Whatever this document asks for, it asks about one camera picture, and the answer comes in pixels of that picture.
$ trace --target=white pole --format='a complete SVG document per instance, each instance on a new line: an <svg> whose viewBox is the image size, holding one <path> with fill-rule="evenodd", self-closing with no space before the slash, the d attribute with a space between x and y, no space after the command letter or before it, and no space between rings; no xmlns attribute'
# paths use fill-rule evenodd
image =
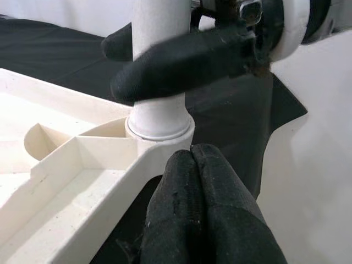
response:
<svg viewBox="0 0 352 264"><path fill-rule="evenodd" d="M137 0L132 18L133 56L152 45L189 32L191 0ZM163 141L182 136L191 124L185 96L135 103L129 129L145 139Z"/></svg>

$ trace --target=white cylindrical post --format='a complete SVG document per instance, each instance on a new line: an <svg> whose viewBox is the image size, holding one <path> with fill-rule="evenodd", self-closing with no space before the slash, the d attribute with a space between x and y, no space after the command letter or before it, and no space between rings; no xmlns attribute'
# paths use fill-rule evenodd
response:
<svg viewBox="0 0 352 264"><path fill-rule="evenodd" d="M190 17L191 0L137 0L132 18L134 59L156 43L189 32ZM183 135L190 123L184 94L137 102L128 119L134 134L155 141Z"/></svg>

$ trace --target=black cloth background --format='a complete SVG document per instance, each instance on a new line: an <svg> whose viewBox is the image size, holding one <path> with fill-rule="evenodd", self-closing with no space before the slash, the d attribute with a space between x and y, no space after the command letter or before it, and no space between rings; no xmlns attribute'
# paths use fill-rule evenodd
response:
<svg viewBox="0 0 352 264"><path fill-rule="evenodd" d="M105 59L102 39L48 23L0 18L0 68L113 101L109 82L126 62ZM196 123L193 144L219 147L255 198L270 135L307 112L272 74L262 79L251 75L223 79L188 92L186 107ZM120 244L140 236L159 180L145 186L92 263L124 263Z"/></svg>

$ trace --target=black robotic finger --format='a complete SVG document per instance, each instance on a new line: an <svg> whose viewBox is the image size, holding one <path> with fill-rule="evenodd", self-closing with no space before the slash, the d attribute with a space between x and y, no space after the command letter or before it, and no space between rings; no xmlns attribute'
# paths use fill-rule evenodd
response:
<svg viewBox="0 0 352 264"><path fill-rule="evenodd" d="M175 153L148 205L140 263L201 263L204 201L189 151Z"/></svg>
<svg viewBox="0 0 352 264"><path fill-rule="evenodd" d="M220 150L196 145L191 152L205 197L213 263L286 263L255 199Z"/></svg>
<svg viewBox="0 0 352 264"><path fill-rule="evenodd" d="M132 53L132 24L107 36L101 42L103 54L106 58L119 62L130 62Z"/></svg>
<svg viewBox="0 0 352 264"><path fill-rule="evenodd" d="M167 97L250 71L255 35L243 24L193 32L151 47L111 81L112 93L135 102Z"/></svg>

